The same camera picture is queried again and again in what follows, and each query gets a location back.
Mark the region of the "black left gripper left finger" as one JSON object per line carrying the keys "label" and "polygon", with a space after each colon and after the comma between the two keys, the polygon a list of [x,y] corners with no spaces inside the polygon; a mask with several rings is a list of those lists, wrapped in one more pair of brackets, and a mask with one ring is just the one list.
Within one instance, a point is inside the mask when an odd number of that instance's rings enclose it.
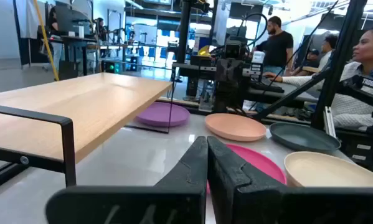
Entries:
{"label": "black left gripper left finger", "polygon": [[152,186],[74,186],[45,206],[49,224],[204,224],[208,143],[198,137]]}

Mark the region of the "pink plate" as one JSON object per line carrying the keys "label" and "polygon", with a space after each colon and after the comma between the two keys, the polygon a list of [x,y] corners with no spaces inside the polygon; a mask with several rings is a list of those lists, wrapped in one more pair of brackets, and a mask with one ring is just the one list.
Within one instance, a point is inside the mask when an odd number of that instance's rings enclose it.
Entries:
{"label": "pink plate", "polygon": [[265,190],[267,192],[273,189],[279,190],[280,188],[285,188],[287,185],[285,173],[271,159],[257,151],[252,151],[249,148],[238,145],[222,143],[211,144],[210,148],[216,148],[218,151],[232,151],[234,154],[239,155],[242,159],[256,167],[261,172],[265,173],[267,176],[270,176],[272,179],[276,180],[276,185],[272,187],[265,187],[263,182],[258,183],[255,189],[250,187],[249,192],[247,192],[248,188],[245,187],[243,188],[244,192],[240,192],[240,195],[248,196],[263,194]]}

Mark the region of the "peach plate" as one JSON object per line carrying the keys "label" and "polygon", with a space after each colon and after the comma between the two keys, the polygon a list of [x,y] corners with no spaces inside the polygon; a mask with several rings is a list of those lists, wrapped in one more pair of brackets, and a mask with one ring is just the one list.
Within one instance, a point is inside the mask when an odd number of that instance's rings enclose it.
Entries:
{"label": "peach plate", "polygon": [[257,141],[267,133],[262,123],[236,114],[210,114],[205,117],[205,126],[222,138],[241,142]]}

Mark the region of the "purple plate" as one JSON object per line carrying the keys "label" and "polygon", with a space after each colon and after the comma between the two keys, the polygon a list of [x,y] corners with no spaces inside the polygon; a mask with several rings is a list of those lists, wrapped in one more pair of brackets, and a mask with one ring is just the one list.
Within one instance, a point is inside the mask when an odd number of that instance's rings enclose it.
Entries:
{"label": "purple plate", "polygon": [[185,108],[162,102],[154,102],[136,120],[142,124],[154,127],[182,126],[189,121],[190,112]]}

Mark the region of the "cream plate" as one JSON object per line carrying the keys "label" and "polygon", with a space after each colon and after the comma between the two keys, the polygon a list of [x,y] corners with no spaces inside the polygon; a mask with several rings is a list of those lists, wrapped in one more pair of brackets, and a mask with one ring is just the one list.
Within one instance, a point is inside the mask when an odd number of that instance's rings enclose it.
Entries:
{"label": "cream plate", "polygon": [[289,186],[373,187],[373,172],[338,157],[293,152],[284,159]]}

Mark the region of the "dark grey plate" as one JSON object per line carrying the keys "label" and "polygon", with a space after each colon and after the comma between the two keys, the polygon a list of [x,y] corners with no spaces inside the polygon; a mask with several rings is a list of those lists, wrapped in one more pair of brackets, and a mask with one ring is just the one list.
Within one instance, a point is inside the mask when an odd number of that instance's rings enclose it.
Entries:
{"label": "dark grey plate", "polygon": [[317,129],[293,123],[273,123],[269,127],[274,141],[294,150],[333,152],[341,147],[334,137]]}

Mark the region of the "black desk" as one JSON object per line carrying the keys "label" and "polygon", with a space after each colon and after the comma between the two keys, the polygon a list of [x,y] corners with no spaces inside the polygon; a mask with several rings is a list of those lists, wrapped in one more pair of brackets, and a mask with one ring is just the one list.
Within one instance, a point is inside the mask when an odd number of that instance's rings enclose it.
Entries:
{"label": "black desk", "polygon": [[[182,77],[198,77],[200,79],[206,80],[213,80],[216,72],[215,67],[200,67],[198,65],[188,65],[184,63],[173,63],[172,68],[179,68],[179,74]],[[262,99],[257,99],[257,97],[259,97],[263,93],[263,90],[249,88],[248,95],[245,99],[251,101],[258,100],[265,103],[273,103],[276,100],[283,98],[284,96],[286,96],[287,94],[291,93],[293,90],[296,89],[295,86],[289,85],[287,83],[277,83],[277,85],[284,90],[283,93],[266,91]],[[290,103],[290,107],[292,103],[296,103],[297,101],[316,103],[318,101],[318,97],[311,95],[307,91],[302,92],[294,100],[292,100],[292,102]]]}
{"label": "black desk", "polygon": [[61,37],[49,37],[47,39],[48,48],[54,54],[55,50],[52,44],[60,44],[62,51],[59,58],[59,73],[57,80],[65,80],[82,75],[88,75],[87,68],[87,50],[97,49],[97,41],[88,38],[70,37],[63,35]]}

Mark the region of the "black keyboard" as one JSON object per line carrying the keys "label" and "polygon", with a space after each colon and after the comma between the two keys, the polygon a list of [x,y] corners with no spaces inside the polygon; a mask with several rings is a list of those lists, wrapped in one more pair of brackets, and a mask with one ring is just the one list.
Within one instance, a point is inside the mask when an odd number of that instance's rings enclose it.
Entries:
{"label": "black keyboard", "polygon": [[256,90],[262,90],[262,91],[271,91],[275,93],[284,93],[284,89],[282,87],[276,85],[275,83],[271,84],[270,80],[252,80],[250,82],[250,86]]}

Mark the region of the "person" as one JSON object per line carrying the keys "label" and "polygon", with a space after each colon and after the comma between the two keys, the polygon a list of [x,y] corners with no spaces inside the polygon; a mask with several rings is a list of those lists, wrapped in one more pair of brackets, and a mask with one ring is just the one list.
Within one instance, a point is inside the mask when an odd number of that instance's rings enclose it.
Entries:
{"label": "person", "polygon": [[101,17],[98,17],[97,19],[95,19],[95,23],[97,25],[97,34],[98,34],[98,38],[102,41],[102,42],[106,42],[107,41],[107,29],[106,27],[104,26],[104,19],[101,18]]}
{"label": "person", "polygon": [[[54,39],[60,38],[59,25],[57,23],[57,15],[55,7],[52,7],[49,11],[48,27],[50,30],[50,36]],[[59,72],[59,65],[62,56],[62,44],[59,42],[52,42],[52,48],[54,51],[53,62],[57,72]]]}
{"label": "person", "polygon": [[305,59],[302,61],[299,67],[296,67],[293,72],[291,72],[291,76],[308,76],[312,75],[313,73],[310,71],[303,70],[303,67],[319,67],[319,51],[316,49],[309,50]]}
{"label": "person", "polygon": [[324,42],[321,46],[322,57],[319,61],[318,69],[322,70],[327,64],[333,50],[336,48],[338,36],[335,34],[329,34],[325,37]]}
{"label": "person", "polygon": [[[373,28],[366,31],[354,46],[352,62],[344,66],[340,80],[354,75],[373,78]],[[373,125],[373,106],[351,96],[335,94],[331,110],[336,127],[363,129]]]}
{"label": "person", "polygon": [[289,75],[292,68],[293,36],[281,29],[281,19],[278,16],[269,18],[267,32],[268,39],[253,48],[253,51],[265,53],[263,72]]}

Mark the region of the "black metal column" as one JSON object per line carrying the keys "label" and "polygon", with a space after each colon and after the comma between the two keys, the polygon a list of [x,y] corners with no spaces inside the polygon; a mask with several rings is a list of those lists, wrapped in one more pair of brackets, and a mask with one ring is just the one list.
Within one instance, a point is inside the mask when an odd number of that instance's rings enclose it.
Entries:
{"label": "black metal column", "polygon": [[177,63],[184,63],[185,61],[191,8],[192,8],[192,0],[182,1],[179,46],[178,46],[177,57],[176,57]]}

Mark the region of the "black device with green light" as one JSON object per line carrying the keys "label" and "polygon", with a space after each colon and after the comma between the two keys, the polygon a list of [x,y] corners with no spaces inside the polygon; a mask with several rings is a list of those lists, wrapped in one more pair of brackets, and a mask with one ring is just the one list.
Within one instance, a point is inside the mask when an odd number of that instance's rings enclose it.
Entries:
{"label": "black device with green light", "polygon": [[113,61],[102,61],[102,70],[107,73],[120,74],[121,72],[121,63]]}

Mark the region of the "black monitor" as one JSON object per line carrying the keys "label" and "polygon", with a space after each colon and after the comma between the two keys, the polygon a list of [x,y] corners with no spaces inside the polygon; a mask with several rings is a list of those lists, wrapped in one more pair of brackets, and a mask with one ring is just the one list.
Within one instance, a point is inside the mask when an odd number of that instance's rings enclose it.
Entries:
{"label": "black monitor", "polygon": [[68,35],[69,32],[78,34],[79,27],[83,27],[84,35],[91,34],[90,20],[83,13],[61,5],[56,5],[55,11],[61,35]]}

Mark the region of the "black rig frame post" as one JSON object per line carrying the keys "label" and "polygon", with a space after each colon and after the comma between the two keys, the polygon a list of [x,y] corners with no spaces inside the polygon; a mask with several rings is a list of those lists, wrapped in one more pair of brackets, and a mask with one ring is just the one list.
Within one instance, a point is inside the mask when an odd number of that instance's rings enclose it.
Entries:
{"label": "black rig frame post", "polygon": [[367,0],[350,0],[349,7],[339,34],[336,50],[330,58],[329,66],[322,72],[318,73],[311,80],[293,90],[285,97],[274,102],[267,109],[252,116],[253,119],[260,121],[266,118],[270,113],[278,108],[285,106],[289,101],[295,99],[298,95],[310,89],[314,85],[323,81],[321,94],[317,102],[317,107],[311,120],[311,127],[322,130],[324,128],[323,111],[330,106],[337,92],[338,83],[344,70],[344,64],[347,59],[347,51],[352,47],[353,35],[356,33],[359,21],[362,18]]}

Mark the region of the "silver aluminium bracket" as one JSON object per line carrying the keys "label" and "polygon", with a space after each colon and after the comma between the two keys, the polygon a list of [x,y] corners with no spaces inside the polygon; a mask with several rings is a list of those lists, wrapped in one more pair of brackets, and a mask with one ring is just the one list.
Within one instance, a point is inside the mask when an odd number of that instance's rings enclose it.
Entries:
{"label": "silver aluminium bracket", "polygon": [[336,131],[334,127],[332,111],[329,106],[326,106],[324,108],[323,117],[324,117],[324,127],[325,127],[326,134],[336,138]]}

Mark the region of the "wooden shelf with black frame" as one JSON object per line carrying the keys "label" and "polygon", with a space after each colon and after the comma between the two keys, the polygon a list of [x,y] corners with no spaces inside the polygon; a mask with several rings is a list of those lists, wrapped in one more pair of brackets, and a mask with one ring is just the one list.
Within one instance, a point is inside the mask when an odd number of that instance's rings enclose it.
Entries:
{"label": "wooden shelf with black frame", "polygon": [[97,73],[0,92],[0,161],[62,173],[172,88],[169,81]]}

